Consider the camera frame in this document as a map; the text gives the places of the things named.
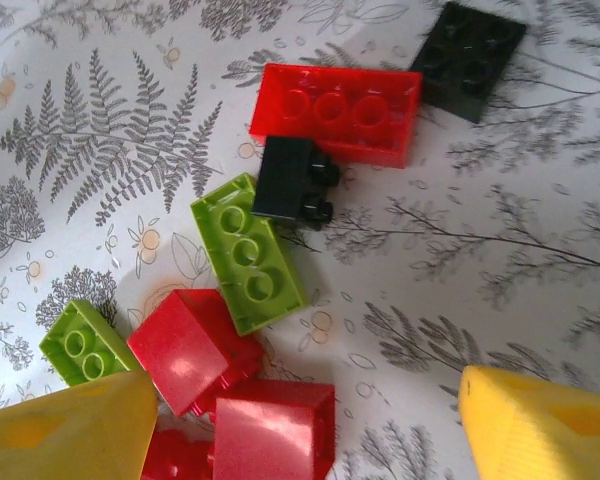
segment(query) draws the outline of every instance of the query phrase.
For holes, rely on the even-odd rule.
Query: fern leaf print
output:
[[[131,101],[94,49],[87,78],[67,67],[62,108],[56,106],[53,82],[45,83],[40,112],[27,106],[22,119],[0,138],[0,149],[14,154],[28,178],[39,169],[38,188],[50,183],[57,201],[72,182],[79,181],[67,209],[67,222],[94,197],[100,209],[95,223],[104,225],[123,202],[161,190],[171,211],[178,188],[190,181],[196,195],[204,192],[214,173],[207,149],[222,102],[197,126],[192,126],[198,70],[171,114],[162,100],[164,87],[137,53],[137,94]]]
[[[121,108],[122,105],[127,103],[127,99],[114,97],[122,87],[114,84],[115,79],[100,63],[100,54],[97,48],[91,54],[89,66],[92,106],[91,128],[97,133],[110,134],[125,125],[118,120],[129,113]]]

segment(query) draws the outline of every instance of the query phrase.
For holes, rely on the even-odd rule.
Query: tree print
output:
[[[51,293],[36,308],[36,324],[47,330],[55,323],[71,300],[88,300],[112,327],[116,326],[118,303],[115,300],[117,288],[111,272],[94,272],[90,268],[74,266],[64,275],[64,279],[51,281]]]
[[[600,282],[600,204],[585,203],[578,216],[580,228],[562,233],[545,232],[538,217],[539,202],[494,185],[487,198],[495,203],[491,218],[500,223],[496,233],[481,233],[469,224],[460,229],[447,226],[448,210],[433,202],[411,204],[389,197],[385,212],[392,215],[390,228],[372,226],[373,214],[362,207],[345,209],[325,229],[326,248],[345,264],[371,253],[386,254],[392,243],[412,250],[423,243],[427,259],[411,264],[418,280],[444,280],[456,274],[463,263],[482,261],[491,246],[509,247],[501,271],[483,271],[479,289],[483,299],[496,309],[504,308],[517,287],[539,283],[583,285]],[[598,255],[577,251],[578,244],[593,244]],[[576,346],[586,333],[600,336],[600,313],[583,311],[583,320],[573,326],[569,340]]]
[[[17,336],[13,341],[13,325],[0,321],[0,352],[18,371],[27,368],[33,359],[33,351],[23,337]]]
[[[190,179],[202,195],[211,175],[207,148],[222,102],[197,128],[191,128],[197,94],[194,65],[187,90],[171,115],[160,101],[164,88],[134,52],[138,91],[135,107],[122,96],[121,85],[93,50],[89,62],[88,97],[69,65],[62,109],[56,106],[51,80],[44,88],[38,118],[27,105],[24,120],[0,139],[0,148],[15,153],[27,177],[42,163],[39,188],[51,181],[51,200],[74,181],[81,181],[67,210],[67,222],[91,198],[100,198],[95,223],[102,226],[122,206],[154,189],[162,190],[167,212],[176,191]]]
[[[568,40],[568,45],[577,52],[587,55],[593,65],[600,67],[600,2],[563,0],[558,5],[567,17],[581,27],[595,28],[597,32],[595,36],[572,37]]]
[[[0,259],[16,242],[31,243],[43,233],[44,222],[33,191],[16,177],[0,184]]]

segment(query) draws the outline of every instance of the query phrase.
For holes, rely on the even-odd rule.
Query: lego stud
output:
[[[422,69],[429,78],[442,77],[448,64],[449,52],[442,45],[431,45],[422,55]]]
[[[494,20],[485,29],[485,42],[487,50],[493,52],[502,47],[513,38],[513,29],[507,22]]]
[[[318,97],[313,109],[319,122],[334,123],[347,113],[347,99],[341,93],[325,93]]]
[[[229,235],[237,235],[247,229],[248,218],[242,208],[229,205],[220,214],[220,228]]]
[[[342,141],[347,133],[349,107],[347,99],[338,92],[321,95],[313,107],[313,114],[321,130],[319,135],[331,141]]]
[[[462,69],[462,88],[468,93],[479,94],[489,76],[491,67],[483,60],[470,60]]]
[[[106,376],[113,367],[113,355],[109,352],[94,352],[84,357],[82,373],[87,380]]]
[[[95,335],[90,328],[81,328],[69,332],[64,337],[64,351],[71,358],[77,358],[93,349]]]
[[[447,37],[454,39],[468,22],[469,13],[466,9],[451,6],[444,17],[444,30]]]
[[[313,156],[309,166],[309,175],[315,183],[325,187],[335,187],[340,183],[340,169],[324,152],[318,152]]]
[[[244,284],[247,298],[254,303],[260,303],[273,298],[275,285],[273,278],[266,272],[257,272],[247,278]]]
[[[389,118],[389,105],[379,95],[367,95],[353,107],[353,119],[363,127],[378,127]]]
[[[379,95],[367,95],[353,107],[353,121],[364,145],[388,147],[391,141],[389,104]]]
[[[234,261],[243,267],[253,267],[260,263],[261,250],[258,242],[252,238],[241,238],[231,249]]]
[[[306,195],[302,202],[303,216],[309,221],[329,223],[333,218],[333,204],[319,195]]]
[[[288,90],[282,99],[282,118],[296,119],[309,110],[311,100],[303,90]]]

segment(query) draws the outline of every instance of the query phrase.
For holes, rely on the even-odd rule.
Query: gray fern pattern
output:
[[[377,473],[360,474],[360,466],[365,463]],[[360,438],[357,450],[344,452],[344,480],[379,480],[409,478],[413,480],[434,480],[436,459],[431,434],[422,425],[410,428],[405,435],[394,421],[386,422],[380,431],[367,427]],[[445,480],[455,477],[450,469],[444,471]]]
[[[13,14],[21,9],[5,8],[0,5],[0,29],[11,26]],[[131,20],[131,24],[147,35],[161,29],[168,18],[167,11],[158,2],[145,4],[143,0],[120,0],[116,2],[98,2],[97,0],[53,0],[42,6],[40,15],[7,35],[2,43],[17,37],[20,33],[42,38],[53,48],[59,45],[58,27],[68,25],[75,28],[80,40],[92,33],[94,24],[106,35],[114,35],[119,22]]]
[[[446,2],[0,0],[0,408],[63,388],[36,345],[70,300],[124,337],[216,286],[187,204],[257,174],[268,63],[406,71]],[[600,393],[600,0],[460,3],[529,27],[482,122],[421,104],[405,169],[341,164],[328,225],[276,225],[311,295],[261,376],[335,385],[329,480],[476,480],[468,365]]]
[[[60,108],[47,81],[36,117],[27,105],[24,119],[14,119],[0,139],[0,148],[15,154],[27,178],[40,167],[38,187],[51,183],[51,201],[71,184],[79,182],[67,210],[67,222],[91,198],[100,198],[95,223],[102,226],[124,202],[154,189],[161,190],[167,212],[178,188],[191,180],[201,195],[211,175],[220,173],[207,165],[207,146],[222,102],[191,129],[197,93],[198,70],[194,65],[189,85],[171,115],[160,101],[164,88],[134,52],[138,91],[132,110],[121,86],[105,68],[98,49],[89,62],[89,85],[79,84],[73,65],[65,76]]]
[[[412,321],[394,306],[388,310],[366,302],[364,327],[378,338],[381,355],[387,363],[411,373],[427,372],[434,364],[461,373],[467,365],[489,365],[504,368],[543,380],[568,383],[578,388],[599,391],[591,377],[578,366],[562,361],[558,366],[533,349],[516,342],[507,342],[503,351],[483,352],[475,337],[446,317],[435,320],[420,318]],[[440,388],[453,396],[458,390],[447,385]],[[456,411],[457,405],[451,405]]]
[[[169,15],[177,20],[202,0],[169,0]],[[271,30],[282,16],[288,0],[219,1],[204,0],[200,26],[211,32],[215,42],[225,38],[241,39],[255,23],[260,32]]]

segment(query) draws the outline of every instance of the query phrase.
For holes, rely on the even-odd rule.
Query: lego brick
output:
[[[251,213],[320,230],[333,217],[327,187],[339,181],[340,170],[313,140],[267,137]]]
[[[86,300],[69,302],[40,350],[70,387],[141,368],[124,340]]]
[[[244,382],[220,394],[214,421],[214,480],[322,480],[335,459],[333,385]]]
[[[154,432],[140,480],[211,480],[211,442],[189,442],[179,430]]]
[[[336,162],[404,168],[422,76],[267,64],[249,133],[311,138]]]
[[[239,335],[308,304],[271,220],[251,214],[254,197],[255,182],[245,173],[191,204]]]
[[[156,414],[142,370],[117,373],[0,410],[0,479],[140,478]]]
[[[213,410],[224,388],[258,373],[264,350],[239,337],[216,290],[174,290],[127,344],[173,413]]]
[[[527,26],[447,2],[411,70],[422,101],[478,123]]]
[[[469,366],[458,407],[482,480],[600,480],[600,394]]]

